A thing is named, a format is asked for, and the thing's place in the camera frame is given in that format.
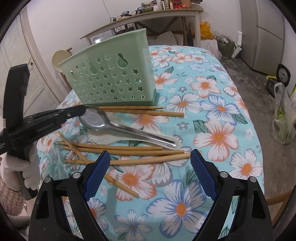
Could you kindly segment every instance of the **concrete floor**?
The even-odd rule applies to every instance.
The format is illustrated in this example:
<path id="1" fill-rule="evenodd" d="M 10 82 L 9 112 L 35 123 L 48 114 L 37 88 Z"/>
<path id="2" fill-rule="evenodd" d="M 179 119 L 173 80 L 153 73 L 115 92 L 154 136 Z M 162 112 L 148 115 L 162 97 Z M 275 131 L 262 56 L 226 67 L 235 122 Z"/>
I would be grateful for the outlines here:
<path id="1" fill-rule="evenodd" d="M 266 90 L 265 74 L 252 70 L 242 59 L 221 59 L 249 110 L 263 154 L 265 197 L 270 198 L 296 185 L 296 140 L 288 145 L 271 136 L 274 98 Z M 269 207 L 271 217 L 280 204 Z"/>

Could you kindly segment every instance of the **orange bag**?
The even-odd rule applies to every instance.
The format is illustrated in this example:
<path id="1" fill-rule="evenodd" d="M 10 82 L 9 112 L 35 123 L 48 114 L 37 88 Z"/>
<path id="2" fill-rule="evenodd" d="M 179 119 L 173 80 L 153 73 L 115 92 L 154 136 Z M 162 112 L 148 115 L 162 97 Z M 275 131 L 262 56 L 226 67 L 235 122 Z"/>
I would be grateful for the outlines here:
<path id="1" fill-rule="evenodd" d="M 200 24 L 201 39 L 214 39 L 210 28 L 211 28 L 211 25 L 207 21 Z"/>

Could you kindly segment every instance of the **gloved hand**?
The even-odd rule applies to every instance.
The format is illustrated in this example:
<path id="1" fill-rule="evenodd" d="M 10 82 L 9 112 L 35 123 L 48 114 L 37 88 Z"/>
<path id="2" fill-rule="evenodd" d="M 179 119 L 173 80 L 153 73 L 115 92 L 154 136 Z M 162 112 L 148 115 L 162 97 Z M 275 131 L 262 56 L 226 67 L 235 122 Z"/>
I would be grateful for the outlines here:
<path id="1" fill-rule="evenodd" d="M 0 165 L 0 175 L 7 187 L 14 191 L 20 191 L 20 186 L 16 180 L 13 172 L 22 172 L 25 179 L 25 186 L 36 190 L 40 183 L 39 172 L 39 157 L 37 155 L 37 148 L 35 143 L 30 149 L 28 161 L 21 160 L 15 156 L 10 156 L 7 153 L 2 155 L 2 162 Z"/>

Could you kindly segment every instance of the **chopstick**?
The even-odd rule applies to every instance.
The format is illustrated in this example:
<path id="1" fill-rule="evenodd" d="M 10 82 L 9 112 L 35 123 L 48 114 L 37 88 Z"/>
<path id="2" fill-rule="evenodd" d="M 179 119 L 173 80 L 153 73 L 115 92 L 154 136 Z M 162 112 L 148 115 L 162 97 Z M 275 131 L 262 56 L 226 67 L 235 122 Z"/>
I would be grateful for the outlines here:
<path id="1" fill-rule="evenodd" d="M 105 174 L 104 178 L 110 182 L 111 184 L 117 186 L 118 188 L 120 188 L 121 190 L 127 192 L 130 195 L 133 195 L 135 197 L 138 197 L 139 194 L 134 192 L 133 190 L 129 189 L 128 187 L 124 186 L 122 183 L 120 183 L 119 181 L 117 181 L 116 179 L 114 179 L 113 177 L 111 177 L 109 174 Z"/>
<path id="2" fill-rule="evenodd" d="M 161 106 L 136 106 L 136 105 L 123 105 L 123 106 L 98 106 L 102 110 L 108 109 L 121 109 L 121 110 L 162 110 Z"/>
<path id="3" fill-rule="evenodd" d="M 130 114 L 142 114 L 142 115 L 161 115 L 161 116 L 184 117 L 184 113 L 171 112 L 171 111 L 121 110 L 121 109 L 103 109 L 103 111 L 105 111 L 105 112 L 118 112 L 118 113 L 130 113 Z"/>
<path id="4" fill-rule="evenodd" d="M 66 142 L 57 141 L 58 144 L 66 145 Z M 75 147 L 85 147 L 85 148 L 95 148 L 95 149 L 104 149 L 104 150 L 162 150 L 161 146 L 109 146 L 109 145 L 92 145 L 92 144 L 81 144 L 73 143 L 71 144 Z"/>
<path id="5" fill-rule="evenodd" d="M 64 140 L 64 142 L 67 143 L 67 145 L 69 146 L 69 149 L 68 150 L 74 151 L 86 164 L 88 164 L 89 163 L 89 160 L 84 155 L 82 155 L 80 153 L 80 151 L 76 147 L 74 147 L 71 144 L 71 142 L 69 142 L 60 131 L 57 131 L 57 132 L 60 135 L 60 137 Z"/>
<path id="6" fill-rule="evenodd" d="M 137 164 L 155 164 L 167 161 L 178 161 L 182 159 L 190 158 L 190 153 L 176 154 L 171 156 L 161 156 L 152 158 L 142 158 L 142 159 L 132 159 L 132 160 L 115 160 L 110 161 L 111 166 L 127 166 L 127 165 L 137 165 Z M 67 163 L 85 165 L 82 160 L 65 160 Z"/>
<path id="7" fill-rule="evenodd" d="M 62 146 L 65 150 L 72 150 L 70 147 Z M 78 151 L 90 153 L 102 153 L 104 149 L 77 147 Z M 169 156 L 173 154 L 182 154 L 183 150 L 108 150 L 110 155 L 118 156 Z"/>

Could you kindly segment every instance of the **floral fabric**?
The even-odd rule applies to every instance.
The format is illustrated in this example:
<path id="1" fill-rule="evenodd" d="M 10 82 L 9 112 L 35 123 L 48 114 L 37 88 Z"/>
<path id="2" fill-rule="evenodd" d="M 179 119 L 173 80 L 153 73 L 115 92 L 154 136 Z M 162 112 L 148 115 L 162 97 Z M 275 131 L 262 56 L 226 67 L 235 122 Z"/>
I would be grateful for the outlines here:
<path id="1" fill-rule="evenodd" d="M 138 129 L 174 136 L 182 149 L 195 148 L 205 160 L 220 171 L 247 179 L 255 176 L 263 188 L 262 154 L 259 140 L 247 108 L 220 62 L 207 50 L 184 46 L 151 46 L 151 61 L 159 106 L 166 111 L 184 113 L 184 118 L 116 113 L 127 125 Z M 79 105 L 71 91 L 58 108 Z M 69 119 L 60 131 L 77 143 L 93 143 L 77 117 Z M 68 178 L 81 172 L 83 165 L 65 163 L 80 159 L 74 152 L 63 150 L 53 132 L 38 141 L 43 178 Z M 114 145 L 145 145 L 121 141 Z M 98 155 L 83 153 L 90 160 Z M 139 157 L 111 156 L 114 159 Z M 204 222 L 213 202 L 205 195 L 188 159 L 155 165 L 114 166 L 108 170 L 139 194 L 135 198 L 103 180 L 90 210 L 110 240 L 192 240 Z M 75 235 L 81 236 L 68 198 L 64 207 Z M 221 237 L 228 233 L 237 199 L 232 206 Z"/>

